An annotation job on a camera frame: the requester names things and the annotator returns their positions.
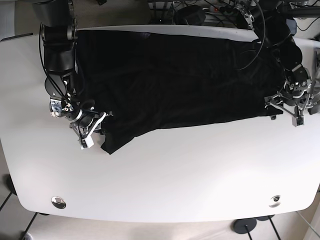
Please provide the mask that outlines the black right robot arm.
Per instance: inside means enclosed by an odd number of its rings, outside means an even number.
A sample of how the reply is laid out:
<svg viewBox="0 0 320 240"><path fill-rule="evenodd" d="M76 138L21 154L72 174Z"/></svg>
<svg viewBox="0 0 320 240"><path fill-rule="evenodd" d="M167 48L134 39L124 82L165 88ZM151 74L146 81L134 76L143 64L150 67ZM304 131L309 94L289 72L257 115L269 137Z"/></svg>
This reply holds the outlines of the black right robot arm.
<svg viewBox="0 0 320 240"><path fill-rule="evenodd" d="M40 21L38 49L51 116L66 118L81 142L102 134L102 122L112 113L96 111L95 101L84 96L85 84L77 83L78 24L73 1L33 0L31 4Z"/></svg>

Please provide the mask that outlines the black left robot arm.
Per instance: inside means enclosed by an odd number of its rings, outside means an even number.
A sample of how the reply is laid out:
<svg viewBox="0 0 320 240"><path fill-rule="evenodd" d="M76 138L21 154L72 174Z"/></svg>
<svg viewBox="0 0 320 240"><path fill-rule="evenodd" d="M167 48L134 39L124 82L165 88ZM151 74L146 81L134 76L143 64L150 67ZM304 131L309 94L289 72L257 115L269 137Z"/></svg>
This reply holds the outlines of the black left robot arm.
<svg viewBox="0 0 320 240"><path fill-rule="evenodd" d="M297 31L296 18L319 18L316 4L301 5L298 0L257 0L251 6L246 0L237 0L235 8L247 25L261 40L261 45L271 50L284 70L285 83L274 96L265 99L267 106L283 110L284 104L294 107L295 120L320 112L320 83L312 80L303 67L303 54L293 36Z"/></svg>

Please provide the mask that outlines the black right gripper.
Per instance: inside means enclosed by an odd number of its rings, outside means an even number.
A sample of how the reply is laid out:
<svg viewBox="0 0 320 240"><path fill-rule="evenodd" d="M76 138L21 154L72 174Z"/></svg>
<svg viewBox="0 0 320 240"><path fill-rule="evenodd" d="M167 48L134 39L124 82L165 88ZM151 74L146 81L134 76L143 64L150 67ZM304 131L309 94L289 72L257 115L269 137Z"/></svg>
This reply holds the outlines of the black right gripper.
<svg viewBox="0 0 320 240"><path fill-rule="evenodd" d="M80 111L79 116L72 120L69 127L76 133L79 140L91 136L93 133L101 132L102 121L107 117L112 117L113 113L109 112L94 112Z"/></svg>

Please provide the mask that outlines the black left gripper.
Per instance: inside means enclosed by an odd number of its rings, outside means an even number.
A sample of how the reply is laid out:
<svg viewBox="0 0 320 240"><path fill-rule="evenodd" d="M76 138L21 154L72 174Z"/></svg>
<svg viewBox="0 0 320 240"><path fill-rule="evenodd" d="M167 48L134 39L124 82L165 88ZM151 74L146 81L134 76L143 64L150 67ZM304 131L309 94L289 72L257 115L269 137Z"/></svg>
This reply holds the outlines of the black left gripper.
<svg viewBox="0 0 320 240"><path fill-rule="evenodd" d="M275 95L264 98L265 105L272 106L279 110L289 113L293 117L302 117L305 111L309 115L320 113L320 89L305 90L298 96L288 94L287 92L279 91ZM284 105L294 107L296 113L285 109Z"/></svg>

